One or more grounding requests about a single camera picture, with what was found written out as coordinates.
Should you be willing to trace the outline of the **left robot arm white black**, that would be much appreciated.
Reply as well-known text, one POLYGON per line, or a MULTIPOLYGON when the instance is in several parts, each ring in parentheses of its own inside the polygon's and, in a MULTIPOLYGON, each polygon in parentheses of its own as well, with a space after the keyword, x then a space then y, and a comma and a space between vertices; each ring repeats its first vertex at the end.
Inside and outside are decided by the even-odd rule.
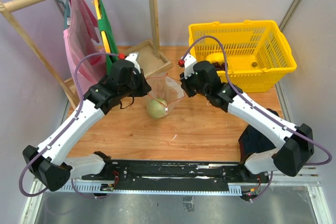
POLYGON ((122 99, 144 97, 151 91, 136 55, 128 55, 112 64, 108 75, 81 95, 79 105, 54 133, 38 146, 26 146, 26 167, 19 177, 19 189, 25 196, 23 178, 30 171, 49 191, 57 191, 68 180, 95 174, 100 179, 112 175, 112 166, 101 154, 71 159, 67 155, 80 138, 110 110, 122 107, 122 99))

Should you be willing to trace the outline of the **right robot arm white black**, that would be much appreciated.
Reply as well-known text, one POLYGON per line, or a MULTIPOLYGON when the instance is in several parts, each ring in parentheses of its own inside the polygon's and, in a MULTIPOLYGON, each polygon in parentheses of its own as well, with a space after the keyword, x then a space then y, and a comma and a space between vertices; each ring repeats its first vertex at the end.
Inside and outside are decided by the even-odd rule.
POLYGON ((204 96, 214 107, 235 115, 259 131, 274 148, 261 153, 248 153, 238 168, 238 177, 250 182, 261 172, 280 171, 295 177, 314 153, 313 145, 298 134, 312 136, 306 124, 296 126, 271 113, 236 86, 221 82, 215 67, 192 56, 178 63, 184 68, 181 87, 189 97, 204 96))

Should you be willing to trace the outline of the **green cabbage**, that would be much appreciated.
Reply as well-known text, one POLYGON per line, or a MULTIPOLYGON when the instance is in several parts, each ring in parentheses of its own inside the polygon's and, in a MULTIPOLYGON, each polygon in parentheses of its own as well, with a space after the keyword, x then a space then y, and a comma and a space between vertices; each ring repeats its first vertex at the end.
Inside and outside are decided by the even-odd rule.
POLYGON ((146 100, 146 109, 149 116, 159 119, 167 114, 167 102, 162 98, 146 100))

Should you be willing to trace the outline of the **clear zip top bag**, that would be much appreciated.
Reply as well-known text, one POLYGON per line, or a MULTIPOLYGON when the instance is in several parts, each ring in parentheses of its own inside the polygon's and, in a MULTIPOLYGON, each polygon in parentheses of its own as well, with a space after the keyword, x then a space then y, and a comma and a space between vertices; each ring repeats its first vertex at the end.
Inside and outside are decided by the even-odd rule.
POLYGON ((185 91, 181 88, 181 83, 169 76, 168 73, 161 73, 150 76, 146 79, 152 90, 145 97, 162 98, 167 102, 167 114, 172 112, 176 105, 186 96, 185 91))

